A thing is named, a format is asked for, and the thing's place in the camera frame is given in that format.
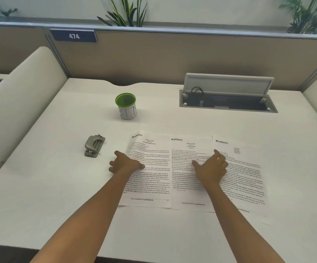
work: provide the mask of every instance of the cup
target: cup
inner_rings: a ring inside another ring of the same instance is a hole
[[[116,97],[116,104],[120,115],[125,120],[133,119],[137,115],[135,96],[132,93],[122,93]]]

